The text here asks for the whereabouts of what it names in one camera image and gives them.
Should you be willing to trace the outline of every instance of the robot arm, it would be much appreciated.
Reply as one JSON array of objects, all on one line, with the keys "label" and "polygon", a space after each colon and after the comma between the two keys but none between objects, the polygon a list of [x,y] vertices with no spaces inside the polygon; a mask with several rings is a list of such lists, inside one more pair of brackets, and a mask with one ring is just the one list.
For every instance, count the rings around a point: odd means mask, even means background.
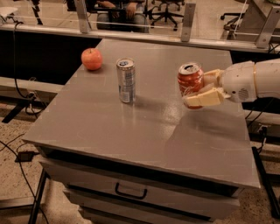
[{"label": "robot arm", "polygon": [[257,97],[280,98],[280,59],[234,64],[204,73],[204,87],[183,96],[187,106],[213,106],[224,99],[253,102]]}]

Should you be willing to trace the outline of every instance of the black handle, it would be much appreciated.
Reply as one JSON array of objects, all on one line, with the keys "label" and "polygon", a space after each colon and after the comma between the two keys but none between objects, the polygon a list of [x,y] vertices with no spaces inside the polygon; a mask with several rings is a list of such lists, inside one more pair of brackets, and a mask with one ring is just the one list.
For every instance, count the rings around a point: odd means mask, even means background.
[{"label": "black handle", "polygon": [[120,185],[119,183],[116,183],[116,185],[115,185],[115,193],[118,194],[118,195],[124,196],[124,197],[132,198],[134,200],[143,200],[146,197],[147,192],[148,192],[147,189],[144,189],[142,196],[135,196],[135,195],[131,195],[131,194],[128,194],[128,193],[125,193],[125,192],[120,192],[118,190],[119,185]]}]

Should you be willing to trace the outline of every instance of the red apple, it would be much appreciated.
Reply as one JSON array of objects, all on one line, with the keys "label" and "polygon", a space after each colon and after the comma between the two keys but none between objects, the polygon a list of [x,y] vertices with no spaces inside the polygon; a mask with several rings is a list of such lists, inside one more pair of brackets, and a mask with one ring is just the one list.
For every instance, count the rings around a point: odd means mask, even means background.
[{"label": "red apple", "polygon": [[97,70],[102,66],[102,54],[96,48],[88,48],[82,52],[81,63],[88,70]]}]

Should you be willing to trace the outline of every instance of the floor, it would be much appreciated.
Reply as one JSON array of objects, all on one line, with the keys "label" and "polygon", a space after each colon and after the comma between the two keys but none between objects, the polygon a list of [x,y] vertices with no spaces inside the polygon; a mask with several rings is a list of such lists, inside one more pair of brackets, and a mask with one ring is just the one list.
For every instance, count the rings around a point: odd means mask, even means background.
[{"label": "floor", "polygon": [[[222,26],[226,21],[221,21],[220,16],[225,11],[241,11],[243,4],[231,0],[197,0],[197,8],[192,28],[192,37],[199,39],[223,39],[225,32]],[[18,7],[18,12],[23,20],[30,25],[35,25],[33,12],[28,1],[1,0],[0,7]],[[58,27],[77,27],[76,14],[68,12],[63,0],[42,0],[40,3],[40,16],[44,25]],[[95,15],[90,16],[90,21],[95,21]],[[179,35],[180,29],[174,31],[171,23],[158,22],[158,27],[150,29],[150,32],[158,35]],[[13,109],[12,105],[0,103],[0,120],[2,121]],[[20,135],[24,134],[36,121],[34,115],[27,115],[24,111],[17,115],[9,123],[0,122],[0,141],[7,144],[14,151],[37,151],[32,145],[24,144]],[[251,142],[252,146],[259,147],[259,143]],[[279,173],[280,171],[280,148],[278,145],[265,144],[262,150],[262,159],[267,172]],[[22,163],[24,173],[36,192],[41,166],[40,155],[34,157],[31,162]],[[15,155],[7,148],[0,146],[0,200],[24,198],[32,196],[30,189],[20,170],[19,164],[15,163]],[[44,211],[48,223],[52,224],[89,224],[89,220],[83,220],[77,212],[77,206],[69,203],[62,193],[64,186],[61,183],[47,180],[42,199],[41,208]],[[280,185],[275,185],[276,196],[280,195]],[[240,197],[241,206],[225,220],[216,220],[214,224],[276,224],[280,220],[273,219],[270,212],[270,202],[263,186],[261,189],[245,190]],[[18,208],[0,210],[0,224],[25,224],[29,220],[30,209]],[[47,223],[40,212],[37,223]]]}]

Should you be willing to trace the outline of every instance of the silver soda can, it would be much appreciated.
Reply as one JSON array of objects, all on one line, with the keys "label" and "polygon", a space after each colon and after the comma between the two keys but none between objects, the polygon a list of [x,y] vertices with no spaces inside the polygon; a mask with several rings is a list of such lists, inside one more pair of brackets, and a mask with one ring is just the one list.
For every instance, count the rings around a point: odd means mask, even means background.
[{"label": "silver soda can", "polygon": [[136,70],[134,60],[131,58],[119,59],[116,62],[116,70],[120,100],[125,103],[134,102],[136,87]]}]

